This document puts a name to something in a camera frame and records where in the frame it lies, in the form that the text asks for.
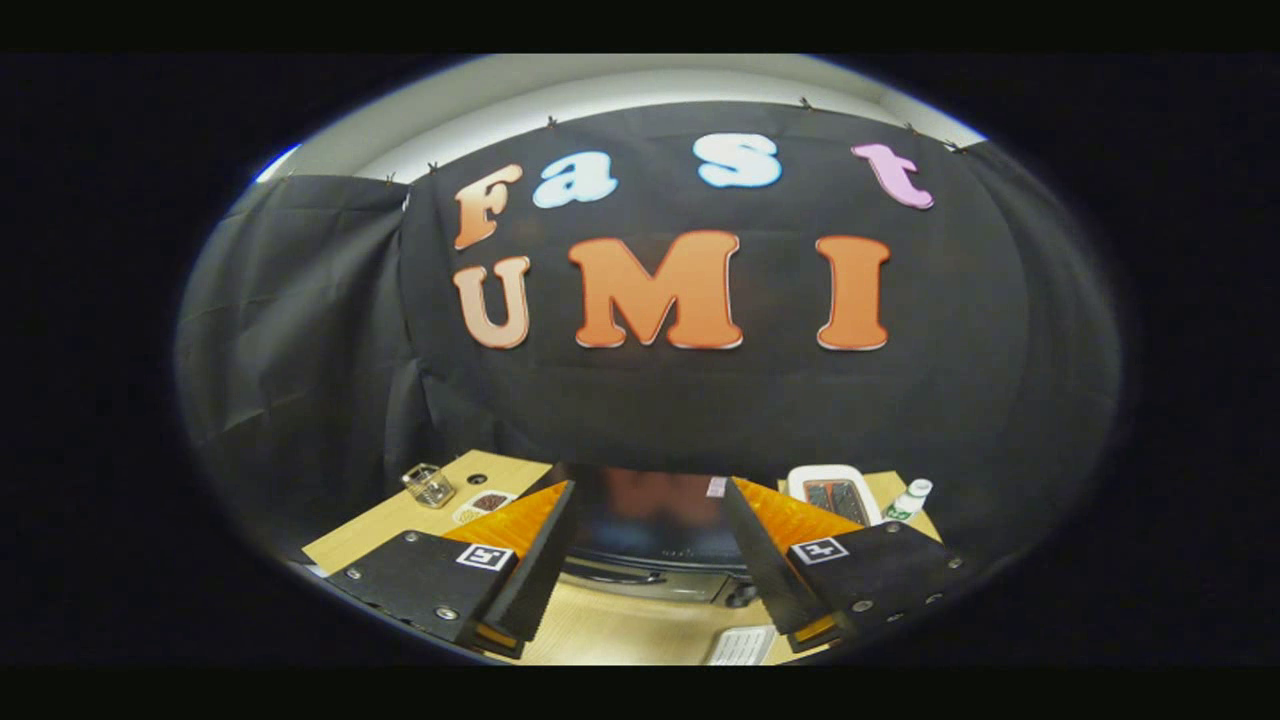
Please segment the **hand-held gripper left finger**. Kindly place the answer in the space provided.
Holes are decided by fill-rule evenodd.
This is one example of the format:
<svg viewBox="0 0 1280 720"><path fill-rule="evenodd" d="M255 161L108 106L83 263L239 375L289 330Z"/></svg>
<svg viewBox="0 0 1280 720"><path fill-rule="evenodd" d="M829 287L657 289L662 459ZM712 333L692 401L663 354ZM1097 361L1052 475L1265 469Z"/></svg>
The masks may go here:
<svg viewBox="0 0 1280 720"><path fill-rule="evenodd" d="M520 659L576 534L577 484L561 480L443 536L404 530L326 583L463 650Z"/></svg>

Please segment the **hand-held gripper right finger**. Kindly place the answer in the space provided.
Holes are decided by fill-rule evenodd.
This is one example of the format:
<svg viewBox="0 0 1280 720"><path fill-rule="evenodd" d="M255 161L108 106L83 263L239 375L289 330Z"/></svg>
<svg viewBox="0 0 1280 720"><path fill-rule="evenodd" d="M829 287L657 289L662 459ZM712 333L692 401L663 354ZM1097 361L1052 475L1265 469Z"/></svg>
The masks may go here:
<svg viewBox="0 0 1280 720"><path fill-rule="evenodd" d="M774 628L796 652L876 643L977 584L977 561L900 521L864 527L732 478L722 511Z"/></svg>

